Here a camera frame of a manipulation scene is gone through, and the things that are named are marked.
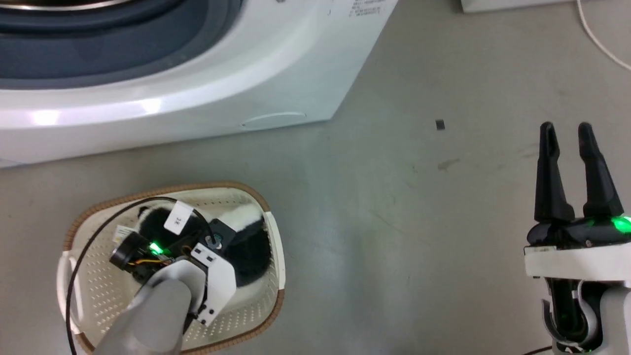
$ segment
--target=basket handle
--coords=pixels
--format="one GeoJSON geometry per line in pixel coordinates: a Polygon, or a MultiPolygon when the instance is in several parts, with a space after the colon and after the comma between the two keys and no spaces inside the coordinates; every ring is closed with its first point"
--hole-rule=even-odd
{"type": "MultiPolygon", "coordinates": [[[[76,265],[76,260],[70,257],[70,252],[68,250],[61,253],[61,257],[59,258],[59,263],[57,264],[57,302],[59,303],[59,310],[61,311],[61,316],[64,317],[64,321],[66,320],[66,291],[68,290],[68,264],[70,263],[70,269],[72,270],[76,265]]],[[[79,280],[75,279],[74,281],[74,293],[75,300],[77,302],[77,309],[81,309],[81,299],[79,292],[79,280]]],[[[70,312],[70,329],[74,334],[80,334],[81,331],[73,318],[72,310],[70,312]]]]}
{"type": "Polygon", "coordinates": [[[271,212],[265,212],[268,225],[268,233],[271,238],[274,238],[272,244],[274,253],[274,262],[276,263],[276,277],[278,278],[278,289],[285,289],[285,254],[283,252],[283,243],[280,240],[280,232],[278,231],[278,224],[276,224],[276,218],[271,212]]]}

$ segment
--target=white label tag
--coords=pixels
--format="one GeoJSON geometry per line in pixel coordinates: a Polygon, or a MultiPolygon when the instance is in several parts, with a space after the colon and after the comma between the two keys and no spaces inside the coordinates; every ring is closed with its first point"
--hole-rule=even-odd
{"type": "Polygon", "coordinates": [[[379,15],[385,7],[386,0],[355,0],[348,17],[379,15]]]}
{"type": "Polygon", "coordinates": [[[164,222],[164,228],[179,236],[184,229],[184,226],[186,226],[186,222],[189,220],[191,212],[193,212],[193,208],[191,206],[182,201],[175,202],[175,206],[173,206],[171,213],[164,222]]]}
{"type": "Polygon", "coordinates": [[[120,224],[116,226],[116,230],[114,231],[114,237],[112,241],[116,243],[116,245],[120,244],[123,239],[125,239],[130,233],[135,232],[136,230],[130,227],[121,226],[120,224]]]}
{"type": "Polygon", "coordinates": [[[542,251],[555,251],[557,250],[556,246],[527,246],[524,248],[524,255],[528,255],[531,253],[540,253],[542,251]]]}

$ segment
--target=laundry basket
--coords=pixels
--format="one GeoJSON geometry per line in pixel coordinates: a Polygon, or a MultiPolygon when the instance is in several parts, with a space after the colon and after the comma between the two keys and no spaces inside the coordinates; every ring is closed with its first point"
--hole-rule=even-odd
{"type": "MultiPolygon", "coordinates": [[[[148,191],[90,208],[76,219],[68,231],[59,259],[57,300],[61,313],[65,314],[66,310],[69,274],[90,236],[121,208],[151,196],[176,198],[215,216],[241,204],[255,203],[263,211],[271,243],[273,261],[265,276],[238,288],[230,303],[212,323],[202,325],[193,321],[184,334],[182,353],[206,354],[253,338],[266,330],[280,312],[285,296],[283,247],[276,221],[263,197],[252,188],[231,181],[148,191]]],[[[77,342],[88,354],[94,351],[116,316],[126,309],[140,287],[130,274],[109,262],[115,247],[113,237],[117,226],[134,227],[137,221],[137,208],[114,219],[94,240],[81,262],[74,284],[76,304],[71,310],[71,328],[77,342]]]]}

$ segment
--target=black cable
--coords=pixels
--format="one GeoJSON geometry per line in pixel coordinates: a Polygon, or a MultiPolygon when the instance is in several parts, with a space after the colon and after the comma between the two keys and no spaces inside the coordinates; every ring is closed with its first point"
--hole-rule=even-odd
{"type": "MultiPolygon", "coordinates": [[[[116,217],[122,215],[123,213],[127,212],[128,210],[130,210],[130,209],[132,209],[132,208],[134,208],[134,207],[136,207],[138,205],[142,205],[143,203],[156,201],[156,200],[177,202],[177,200],[175,198],[165,197],[165,196],[155,196],[155,197],[145,198],[143,200],[136,201],[136,202],[134,202],[134,203],[132,203],[132,204],[130,204],[128,206],[125,206],[120,211],[118,211],[115,214],[113,214],[105,222],[103,222],[103,224],[99,228],[97,228],[97,230],[94,232],[94,234],[92,234],[92,236],[88,239],[88,242],[83,247],[83,250],[81,250],[81,254],[79,255],[79,258],[77,258],[77,262],[76,262],[76,265],[74,266],[74,270],[73,270],[72,274],[70,275],[70,280],[69,280],[69,284],[68,284],[68,292],[66,293],[66,333],[68,335],[68,344],[70,345],[70,353],[72,355],[76,355],[77,350],[74,348],[73,332],[72,332],[72,329],[70,328],[70,307],[71,307],[71,303],[72,303],[71,300],[72,300],[72,297],[73,297],[74,280],[77,277],[77,271],[79,270],[79,266],[81,265],[81,262],[83,261],[83,258],[88,253],[88,249],[90,248],[90,246],[92,245],[94,240],[97,238],[97,236],[116,217]]],[[[213,241],[213,244],[216,244],[217,242],[215,240],[215,236],[213,235],[213,233],[210,230],[210,225],[208,224],[208,221],[204,218],[204,216],[201,215],[201,213],[199,213],[199,211],[197,211],[194,208],[193,208],[193,213],[197,217],[199,217],[201,220],[203,220],[205,222],[204,225],[207,228],[206,232],[208,233],[208,235],[210,236],[211,240],[213,241]]]]}
{"type": "Polygon", "coordinates": [[[552,346],[542,347],[541,349],[537,349],[537,350],[533,350],[533,351],[527,352],[524,355],[535,355],[535,354],[539,354],[540,352],[544,352],[544,351],[548,351],[548,350],[552,350],[552,346]]]}

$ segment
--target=grey floor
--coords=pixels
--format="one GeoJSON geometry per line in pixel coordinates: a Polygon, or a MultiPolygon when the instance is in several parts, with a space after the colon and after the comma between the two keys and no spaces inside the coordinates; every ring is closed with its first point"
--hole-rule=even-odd
{"type": "MultiPolygon", "coordinates": [[[[631,61],[631,4],[586,4],[631,61]]],[[[0,354],[67,354],[54,291],[86,207],[234,179],[270,202],[286,301],[225,354],[522,354],[549,341],[524,274],[538,126],[557,125],[580,212],[576,128],[591,121],[631,201],[631,73],[590,43],[572,4],[462,15],[400,0],[334,120],[0,171],[0,354]],[[435,120],[445,120],[437,131],[435,120]]]]}

